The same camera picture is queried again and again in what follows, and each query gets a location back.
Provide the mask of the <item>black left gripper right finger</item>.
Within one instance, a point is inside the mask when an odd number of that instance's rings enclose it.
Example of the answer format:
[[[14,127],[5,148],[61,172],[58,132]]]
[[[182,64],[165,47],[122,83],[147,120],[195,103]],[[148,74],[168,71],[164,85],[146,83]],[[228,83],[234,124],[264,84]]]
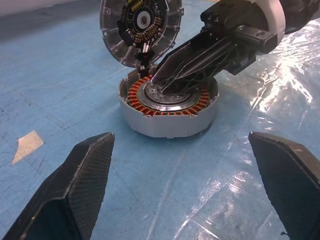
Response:
[[[320,238],[320,161],[302,144],[252,131],[265,192],[291,240]]]

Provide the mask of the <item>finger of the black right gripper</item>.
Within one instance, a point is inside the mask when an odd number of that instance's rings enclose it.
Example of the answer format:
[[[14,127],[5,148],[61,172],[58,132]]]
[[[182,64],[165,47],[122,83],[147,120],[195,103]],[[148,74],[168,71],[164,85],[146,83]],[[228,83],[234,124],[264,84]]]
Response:
[[[209,68],[219,57],[233,51],[235,43],[226,35],[202,31],[175,48],[162,59],[151,79],[152,84],[170,84]]]
[[[207,50],[197,57],[178,65],[161,88],[164,96],[183,95],[203,84],[212,74],[226,66],[228,52],[223,49]]]

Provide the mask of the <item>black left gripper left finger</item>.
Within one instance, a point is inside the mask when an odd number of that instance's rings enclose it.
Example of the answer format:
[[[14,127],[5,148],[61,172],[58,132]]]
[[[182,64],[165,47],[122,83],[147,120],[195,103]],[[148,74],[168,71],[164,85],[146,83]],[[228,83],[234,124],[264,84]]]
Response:
[[[106,132],[76,144],[3,238],[89,240],[104,200],[114,143],[114,133]]]

